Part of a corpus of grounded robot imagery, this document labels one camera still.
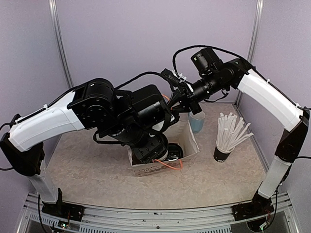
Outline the white paper takeout bag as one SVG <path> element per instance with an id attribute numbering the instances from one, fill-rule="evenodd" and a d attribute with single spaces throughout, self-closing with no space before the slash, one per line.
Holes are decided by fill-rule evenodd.
<path id="1" fill-rule="evenodd" d="M 135 176 L 148 176 L 172 169 L 181 170 L 183 164 L 190 161 L 200 151 L 188 120 L 182 120 L 172 125 L 164 132 L 164 135 L 169 142 L 165 161 L 155 159 L 148 164 L 143 164 L 130 148 L 127 149 L 129 162 Z"/>

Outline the black cup holding straws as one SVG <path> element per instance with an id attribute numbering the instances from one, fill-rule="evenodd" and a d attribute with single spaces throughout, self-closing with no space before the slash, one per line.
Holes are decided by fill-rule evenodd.
<path id="1" fill-rule="evenodd" d="M 218 145 L 215 146 L 214 155 L 213 158 L 216 162 L 223 163 L 226 161 L 226 159 L 229 157 L 231 152 L 235 149 L 235 147 L 229 149 L 229 150 L 223 150 L 218 147 Z"/>

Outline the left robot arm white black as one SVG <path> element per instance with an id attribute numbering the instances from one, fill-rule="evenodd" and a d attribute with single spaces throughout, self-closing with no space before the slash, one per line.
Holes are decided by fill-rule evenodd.
<path id="1" fill-rule="evenodd" d="M 162 157 L 168 141 L 164 131 L 172 114 L 158 88 L 150 84 L 137 91 L 115 88 L 104 78 L 76 86 L 52 103 L 27 115 L 15 115 L 0 148 L 13 169 L 28 177 L 44 205 L 63 216 L 68 205 L 46 173 L 43 144 L 64 133 L 96 129 L 94 139 L 110 136 L 114 144 L 127 145 L 147 163 Z"/>

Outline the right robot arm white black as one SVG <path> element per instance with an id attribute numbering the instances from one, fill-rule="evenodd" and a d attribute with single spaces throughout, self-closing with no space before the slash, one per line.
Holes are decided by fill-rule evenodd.
<path id="1" fill-rule="evenodd" d="M 252 201 L 234 206 L 258 216 L 270 206 L 271 196 L 286 180 L 292 164 L 298 158 L 308 133 L 310 110 L 293 102 L 243 57 L 234 54 L 234 60 L 223 63 L 215 53 L 217 47 L 199 45 L 198 48 L 200 51 L 190 59 L 201 79 L 190 84 L 190 91 L 182 95 L 181 104 L 187 111 L 194 114 L 200 112 L 199 102 L 206 101 L 220 90 L 233 87 L 262 105 L 284 128 L 275 157 Z"/>

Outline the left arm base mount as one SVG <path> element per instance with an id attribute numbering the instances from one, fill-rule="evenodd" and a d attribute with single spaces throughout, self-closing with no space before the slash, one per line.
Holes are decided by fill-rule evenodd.
<path id="1" fill-rule="evenodd" d="M 73 221 L 82 221 L 85 208 L 81 205 L 62 203 L 56 204 L 43 204 L 42 212 L 51 216 L 56 216 Z"/>

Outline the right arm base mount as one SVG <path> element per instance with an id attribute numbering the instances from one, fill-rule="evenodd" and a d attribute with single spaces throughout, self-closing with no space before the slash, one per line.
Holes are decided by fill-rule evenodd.
<path id="1" fill-rule="evenodd" d="M 274 211 L 272 203 L 262 206 L 261 204 L 253 203 L 252 201 L 233 205 L 231 209 L 235 221 L 262 216 L 268 214 L 268 212 Z"/>

